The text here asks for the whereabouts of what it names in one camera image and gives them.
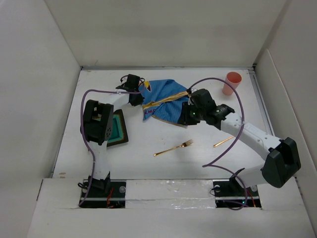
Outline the blue Pikachu cloth placemat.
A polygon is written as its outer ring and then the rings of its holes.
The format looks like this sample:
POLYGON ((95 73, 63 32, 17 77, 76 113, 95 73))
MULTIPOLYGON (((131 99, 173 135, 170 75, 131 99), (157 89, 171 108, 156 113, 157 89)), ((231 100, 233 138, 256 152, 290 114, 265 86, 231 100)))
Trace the blue Pikachu cloth placemat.
POLYGON ((182 104, 187 103, 187 88, 173 79, 145 81, 139 85, 143 99, 143 120, 154 117, 162 122, 180 126, 182 104))

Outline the gold fork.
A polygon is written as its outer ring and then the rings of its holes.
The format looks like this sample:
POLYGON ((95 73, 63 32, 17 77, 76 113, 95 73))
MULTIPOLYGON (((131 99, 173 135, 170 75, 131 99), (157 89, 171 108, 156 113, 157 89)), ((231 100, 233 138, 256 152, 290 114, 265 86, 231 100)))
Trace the gold fork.
POLYGON ((182 144, 180 144, 180 145, 178 145, 178 146, 175 146, 175 147, 173 147, 173 148, 170 148, 170 149, 167 149, 167 150, 164 150, 164 151, 155 153, 155 154, 153 154, 153 156, 156 157, 156 156, 159 156, 159 155, 161 155, 161 154, 167 153, 167 152, 169 152, 169 151, 172 151, 172 150, 175 150, 175 149, 178 149, 178 148, 188 147, 188 146, 190 146, 190 145, 192 145, 192 144, 193 144, 193 140, 190 139, 190 140, 188 140, 188 141, 186 141, 186 142, 184 142, 184 143, 182 143, 182 144))

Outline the pink plastic cup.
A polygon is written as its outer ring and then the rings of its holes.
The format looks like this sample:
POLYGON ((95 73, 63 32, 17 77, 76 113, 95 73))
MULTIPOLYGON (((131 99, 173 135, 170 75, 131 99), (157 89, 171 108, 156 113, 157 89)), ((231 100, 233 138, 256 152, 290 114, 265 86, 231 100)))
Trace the pink plastic cup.
POLYGON ((236 89, 242 81, 242 76, 237 72, 229 72, 226 75, 225 84, 223 86, 222 92, 226 96, 231 96, 233 94, 233 89, 236 89))

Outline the green square plate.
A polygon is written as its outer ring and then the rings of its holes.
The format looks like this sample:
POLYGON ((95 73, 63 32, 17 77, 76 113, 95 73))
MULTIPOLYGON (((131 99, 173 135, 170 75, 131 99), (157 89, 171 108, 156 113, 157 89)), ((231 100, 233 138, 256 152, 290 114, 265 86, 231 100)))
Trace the green square plate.
POLYGON ((107 141, 107 147, 124 144, 129 141, 123 110, 116 110, 113 114, 112 134, 107 141))

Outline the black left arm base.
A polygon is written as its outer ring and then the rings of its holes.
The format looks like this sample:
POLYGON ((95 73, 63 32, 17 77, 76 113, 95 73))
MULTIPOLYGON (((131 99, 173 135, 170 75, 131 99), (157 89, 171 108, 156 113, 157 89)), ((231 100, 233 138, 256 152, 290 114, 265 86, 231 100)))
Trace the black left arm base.
POLYGON ((125 208, 126 180, 111 180, 110 173, 105 179, 92 179, 88 190, 90 176, 79 182, 77 186, 81 189, 79 200, 80 208, 125 208))

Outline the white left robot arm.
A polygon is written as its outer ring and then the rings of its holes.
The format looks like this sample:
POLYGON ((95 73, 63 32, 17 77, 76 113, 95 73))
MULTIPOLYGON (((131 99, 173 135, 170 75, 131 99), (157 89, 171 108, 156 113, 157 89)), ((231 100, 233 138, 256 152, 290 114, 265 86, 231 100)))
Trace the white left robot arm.
POLYGON ((120 80, 121 84, 115 91, 89 89, 81 99, 80 106, 80 132, 83 142, 92 155, 92 172, 86 183, 78 186, 85 191, 85 197, 94 191, 98 196, 110 193, 110 175, 102 169, 106 166, 105 159, 100 159, 97 149, 93 146, 107 144, 114 133, 113 116, 115 111, 127 104, 140 105, 144 97, 145 79, 133 74, 125 75, 120 80))

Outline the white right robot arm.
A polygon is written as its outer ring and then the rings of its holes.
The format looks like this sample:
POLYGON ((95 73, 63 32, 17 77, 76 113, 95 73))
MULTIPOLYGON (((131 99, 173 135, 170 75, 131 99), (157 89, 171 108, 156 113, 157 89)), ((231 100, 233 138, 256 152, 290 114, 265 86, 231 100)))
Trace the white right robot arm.
POLYGON ((242 141, 264 160, 261 166, 240 169, 231 176, 229 189, 234 195, 241 195, 248 187, 258 184, 281 188, 301 168, 297 144, 292 138, 280 139, 243 121, 231 107, 216 105, 206 89, 188 90, 188 93, 189 100, 182 104, 179 124, 196 125, 205 121, 242 141))

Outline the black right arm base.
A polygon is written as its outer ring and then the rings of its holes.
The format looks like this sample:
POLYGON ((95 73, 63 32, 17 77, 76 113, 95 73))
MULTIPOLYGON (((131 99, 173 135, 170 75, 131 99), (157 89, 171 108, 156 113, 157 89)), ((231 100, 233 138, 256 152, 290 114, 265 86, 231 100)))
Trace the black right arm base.
POLYGON ((242 208, 261 208, 260 196, 257 190, 253 191, 251 187, 247 187, 245 183, 242 185, 238 176, 244 168, 233 172, 225 167, 212 165, 212 168, 217 168, 228 172, 231 176, 227 179, 214 179, 212 188, 209 194, 215 198, 216 208, 228 208, 233 211, 241 210, 242 208))

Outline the gold spoon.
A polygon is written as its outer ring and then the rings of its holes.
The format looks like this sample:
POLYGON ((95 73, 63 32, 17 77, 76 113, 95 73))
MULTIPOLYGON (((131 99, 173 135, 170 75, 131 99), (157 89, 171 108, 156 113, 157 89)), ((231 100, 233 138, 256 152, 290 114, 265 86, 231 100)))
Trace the gold spoon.
POLYGON ((231 137, 229 137, 229 138, 227 138, 227 139, 225 139, 225 140, 223 140, 223 141, 220 141, 220 142, 214 144, 214 145, 213 145, 213 148, 218 147, 219 145, 221 145, 221 144, 223 144, 223 143, 229 141, 229 140, 232 139, 232 138, 234 138, 234 136, 231 136, 231 137))

